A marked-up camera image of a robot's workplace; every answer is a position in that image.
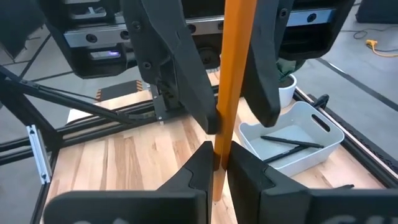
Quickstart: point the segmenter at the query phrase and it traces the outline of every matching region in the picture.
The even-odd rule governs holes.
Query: concrete floor
[[[355,12],[356,8],[354,7],[343,30],[361,30],[371,27],[383,29],[388,26],[357,24],[354,18]],[[48,34],[45,27],[43,30],[34,33],[32,37],[40,38],[28,41],[26,44],[28,50],[23,52],[17,58],[17,61],[30,60]],[[366,39],[378,40],[377,47],[380,49],[396,49],[398,48],[398,29],[390,29],[385,32],[369,31],[368,36],[362,40],[354,39],[351,32],[342,32],[333,48],[323,59],[391,101],[398,103],[398,90],[395,88],[396,83],[398,83],[398,67],[396,65],[398,58],[382,58],[374,55],[371,50],[365,47],[364,41]],[[11,59],[4,52],[0,52],[0,63],[2,65],[11,62]],[[27,80],[36,80],[71,71],[52,38],[49,38],[28,69],[27,65],[29,63],[26,62],[6,67],[14,73],[23,74]],[[392,157],[398,159],[398,151],[396,150],[398,139],[394,134],[398,131],[398,113],[396,110],[367,94],[317,60],[309,60],[295,75],[298,79],[299,88],[315,96],[329,94],[331,99],[328,106],[335,113]],[[38,83],[95,97],[99,88],[139,78],[138,69],[133,68],[112,78],[81,80],[73,74],[69,74]],[[35,98],[30,99],[56,128],[66,123],[69,108]],[[24,136],[26,136],[25,127],[6,108],[0,109],[0,142]],[[1,223],[28,223],[39,189],[40,181],[32,159],[1,166]]]

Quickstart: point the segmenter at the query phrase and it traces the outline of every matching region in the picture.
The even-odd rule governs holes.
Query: white bin
[[[324,128],[317,120],[323,122]],[[297,145],[267,141],[260,136],[314,142],[325,146],[322,149],[310,147],[269,164],[289,177],[327,160],[344,139],[340,128],[305,102],[296,102],[290,111],[279,117],[274,127],[242,123],[239,130],[245,148],[261,160],[286,152]]]

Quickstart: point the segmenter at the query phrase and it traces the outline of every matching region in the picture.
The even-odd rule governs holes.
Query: green plant
[[[304,62],[305,60],[289,61],[282,58],[278,59],[276,66],[279,71],[279,83],[285,81],[291,73],[300,69]]]

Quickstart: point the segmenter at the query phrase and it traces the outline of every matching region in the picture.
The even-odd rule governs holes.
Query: power cord
[[[384,32],[384,31],[387,31],[389,29],[394,29],[394,28],[398,28],[398,26],[389,26],[384,29],[367,28],[367,29],[363,29],[363,30],[341,30],[341,32],[353,32],[354,39],[360,40],[360,39],[365,38],[368,35],[368,33],[369,33],[368,31]],[[386,54],[379,53],[379,52],[384,52],[384,53],[395,52],[395,51],[398,51],[398,49],[389,49],[389,50],[377,49],[376,45],[377,45],[376,40],[370,40],[370,39],[366,40],[366,46],[369,49],[371,49],[373,51],[373,53],[375,53],[376,55],[381,56],[381,57],[398,57],[396,55],[386,55]]]
[[[360,39],[365,38],[368,35],[368,33],[369,33],[368,31],[384,32],[384,31],[387,31],[389,29],[394,29],[394,28],[398,28],[398,26],[389,26],[384,29],[367,28],[367,29],[363,29],[363,30],[341,30],[340,32],[353,32],[354,39],[360,40]]]
[[[366,46],[368,46],[368,47],[370,46],[373,53],[375,53],[376,55],[378,55],[380,57],[398,57],[398,54],[380,54],[375,49],[376,45],[377,45],[376,40],[366,40]]]

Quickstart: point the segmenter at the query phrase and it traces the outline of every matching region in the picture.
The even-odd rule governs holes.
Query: wooden pole
[[[219,201],[223,192],[256,3],[257,0],[226,0],[225,2],[220,89],[217,104],[221,118],[221,130],[216,135],[215,141],[217,156],[213,183],[214,201]]]

